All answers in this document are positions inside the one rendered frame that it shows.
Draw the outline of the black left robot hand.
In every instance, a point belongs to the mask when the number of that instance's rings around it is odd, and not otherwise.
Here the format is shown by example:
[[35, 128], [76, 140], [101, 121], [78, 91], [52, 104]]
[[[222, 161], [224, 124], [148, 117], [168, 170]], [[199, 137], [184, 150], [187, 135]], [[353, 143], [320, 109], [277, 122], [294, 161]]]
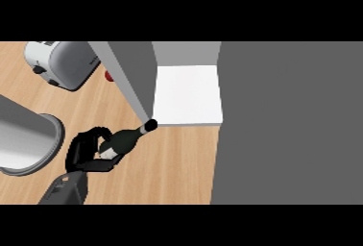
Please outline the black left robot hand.
[[64, 158], [66, 172], [109, 172], [119, 163], [123, 154], [119, 154], [109, 160], [95, 159], [97, 139], [101, 137], [110, 140], [110, 131], [104, 127], [92, 127], [88, 131], [78, 133], [70, 141]]

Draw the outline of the dark green wine bottle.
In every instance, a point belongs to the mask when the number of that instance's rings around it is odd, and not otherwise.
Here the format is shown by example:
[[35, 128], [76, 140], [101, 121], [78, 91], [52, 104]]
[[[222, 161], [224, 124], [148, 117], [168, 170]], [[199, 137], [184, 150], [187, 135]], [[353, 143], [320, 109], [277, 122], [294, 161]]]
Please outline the dark green wine bottle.
[[110, 135], [110, 140], [98, 145], [98, 157], [110, 160], [117, 155], [125, 155], [135, 146], [135, 142], [148, 132], [157, 129], [157, 121], [150, 119], [137, 129], [120, 130]]

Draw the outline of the grey cabinet with white interior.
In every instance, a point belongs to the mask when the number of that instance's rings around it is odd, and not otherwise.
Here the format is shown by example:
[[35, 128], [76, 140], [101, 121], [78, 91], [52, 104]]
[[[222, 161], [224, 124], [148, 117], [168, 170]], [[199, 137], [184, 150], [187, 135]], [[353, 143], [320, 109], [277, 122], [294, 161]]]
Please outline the grey cabinet with white interior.
[[139, 120], [162, 126], [218, 126], [218, 41], [92, 41]]

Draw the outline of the grey cabinet door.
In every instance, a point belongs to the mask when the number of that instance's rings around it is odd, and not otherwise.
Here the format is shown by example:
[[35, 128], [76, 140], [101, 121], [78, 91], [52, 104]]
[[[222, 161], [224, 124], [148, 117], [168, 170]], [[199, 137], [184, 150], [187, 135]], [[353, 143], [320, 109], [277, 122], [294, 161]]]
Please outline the grey cabinet door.
[[215, 204], [363, 204], [363, 42], [225, 42]]

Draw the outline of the large grey cylindrical appliance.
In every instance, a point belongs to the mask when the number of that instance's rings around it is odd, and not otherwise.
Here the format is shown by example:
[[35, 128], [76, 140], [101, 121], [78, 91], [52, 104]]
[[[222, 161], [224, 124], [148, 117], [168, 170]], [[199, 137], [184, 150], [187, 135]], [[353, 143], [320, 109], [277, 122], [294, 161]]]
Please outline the large grey cylindrical appliance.
[[64, 138], [61, 121], [0, 95], [0, 171], [35, 173], [52, 160]]

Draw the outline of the silver toaster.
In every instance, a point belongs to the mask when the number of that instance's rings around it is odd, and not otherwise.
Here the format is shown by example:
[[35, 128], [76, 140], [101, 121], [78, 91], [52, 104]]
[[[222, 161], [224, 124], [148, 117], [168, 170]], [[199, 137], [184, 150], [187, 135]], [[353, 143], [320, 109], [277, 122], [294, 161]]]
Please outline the silver toaster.
[[76, 91], [100, 65], [100, 59], [85, 41], [27, 41], [23, 58], [44, 81], [67, 91]]

